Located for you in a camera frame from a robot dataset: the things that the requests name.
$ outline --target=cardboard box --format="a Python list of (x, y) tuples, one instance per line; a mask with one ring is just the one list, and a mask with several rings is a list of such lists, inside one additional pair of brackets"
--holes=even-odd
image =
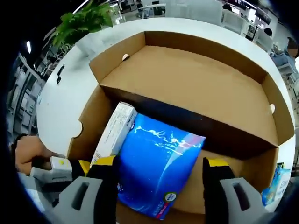
[(99, 158), (118, 154), (136, 115), (137, 111), (131, 105), (123, 102), (117, 105), (95, 149), (90, 166), (96, 164)]
[[(123, 56), (130, 58), (123, 61)], [(257, 190), (271, 183), (278, 145), (294, 135), (287, 105), (259, 65), (203, 38), (147, 31), (107, 49), (90, 62), (96, 87), (79, 121), (68, 157), (91, 159), (117, 102), (149, 117), (206, 136), (192, 174), (165, 223), (198, 223), (204, 214), (202, 159), (222, 157)], [(275, 106), (272, 114), (270, 104)], [(120, 223), (154, 223), (118, 205)]]

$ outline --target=human hand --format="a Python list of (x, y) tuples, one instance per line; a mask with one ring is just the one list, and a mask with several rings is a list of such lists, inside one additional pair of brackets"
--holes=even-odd
[(35, 157), (42, 157), (46, 161), (42, 168), (51, 169), (51, 156), (63, 157), (48, 150), (37, 136), (24, 136), (16, 143), (15, 166), (19, 172), (29, 175), (32, 168), (32, 160)]

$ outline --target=green plant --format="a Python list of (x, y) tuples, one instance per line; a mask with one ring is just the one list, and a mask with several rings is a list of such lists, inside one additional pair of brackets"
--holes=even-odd
[(105, 26), (112, 27), (110, 9), (108, 3), (95, 6), (91, 0), (81, 11), (75, 14), (64, 14), (60, 17), (62, 23), (52, 34), (53, 44), (55, 46), (60, 46), (62, 43), (73, 45), (88, 33), (98, 32)]

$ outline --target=white box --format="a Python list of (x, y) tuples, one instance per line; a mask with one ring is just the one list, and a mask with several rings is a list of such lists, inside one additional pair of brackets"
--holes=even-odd
[(118, 154), (136, 115), (137, 111), (133, 106), (123, 102), (117, 105), (100, 138), (90, 166), (96, 164), (101, 157)]

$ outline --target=blue box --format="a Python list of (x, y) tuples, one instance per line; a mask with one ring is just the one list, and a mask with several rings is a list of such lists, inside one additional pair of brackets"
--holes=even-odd
[(163, 220), (188, 180), (204, 140), (138, 114), (120, 151), (119, 200)]

